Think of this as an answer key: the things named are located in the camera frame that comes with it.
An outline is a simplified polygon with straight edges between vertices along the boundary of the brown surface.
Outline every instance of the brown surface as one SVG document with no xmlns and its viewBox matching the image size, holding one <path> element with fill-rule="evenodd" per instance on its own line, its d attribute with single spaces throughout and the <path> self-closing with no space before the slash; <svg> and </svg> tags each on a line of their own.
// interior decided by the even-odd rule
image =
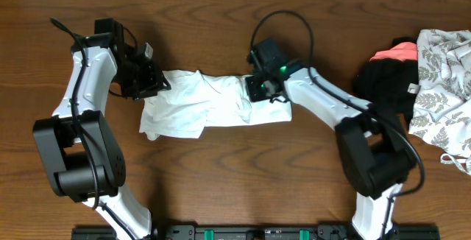
<svg viewBox="0 0 471 240">
<path fill-rule="evenodd" d="M 258 19 L 293 9 L 311 23 L 319 71 L 349 90 L 362 62 L 392 38 L 421 29 L 467 29 L 471 0 L 1 0 L 0 239 L 67 239 L 76 225 L 100 216 L 56 197 L 32 137 L 49 117 L 72 70 L 71 39 L 49 23 L 60 18 L 78 33 L 113 16 L 155 48 L 163 69 L 209 75 L 246 74 L 244 61 Z M 302 25 L 273 18 L 274 35 L 306 56 Z M 110 97 L 106 117 L 127 160 L 127 182 L 158 219 L 204 224 L 312 224 L 348 221 L 355 192 L 342 171 L 333 132 L 301 107 L 291 123 L 208 128 L 199 140 L 138 133 L 143 102 Z M 439 162 L 442 151 L 411 137 L 427 169 L 420 193 L 397 201 L 397 222 L 435 222 L 443 239 L 468 239 L 470 178 Z M 411 174 L 412 186 L 418 180 Z"/>
</svg>

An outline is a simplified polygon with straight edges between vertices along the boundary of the folded white cloth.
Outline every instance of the folded white cloth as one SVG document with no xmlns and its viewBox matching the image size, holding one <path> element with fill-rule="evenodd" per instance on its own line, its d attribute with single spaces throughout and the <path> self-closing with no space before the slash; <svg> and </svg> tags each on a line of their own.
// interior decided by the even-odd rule
<svg viewBox="0 0 471 240">
<path fill-rule="evenodd" d="M 417 47 L 420 90 L 409 133 L 443 148 L 442 163 L 471 174 L 471 32 L 422 30 Z"/>
<path fill-rule="evenodd" d="M 291 121 L 290 103 L 251 103 L 244 77 L 210 77 L 199 71 L 164 71 L 171 90 L 145 99 L 140 133 L 198 138 L 206 126 L 230 127 Z"/>
</svg>

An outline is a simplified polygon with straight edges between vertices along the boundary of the white fabric with leaf print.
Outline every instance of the white fabric with leaf print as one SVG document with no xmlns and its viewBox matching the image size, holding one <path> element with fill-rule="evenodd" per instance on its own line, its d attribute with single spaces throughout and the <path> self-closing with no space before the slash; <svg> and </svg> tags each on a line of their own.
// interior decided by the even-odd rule
<svg viewBox="0 0 471 240">
<path fill-rule="evenodd" d="M 471 174 L 471 32 L 422 30 L 417 47 L 420 90 L 409 133 L 443 148 L 442 163 Z"/>
</svg>

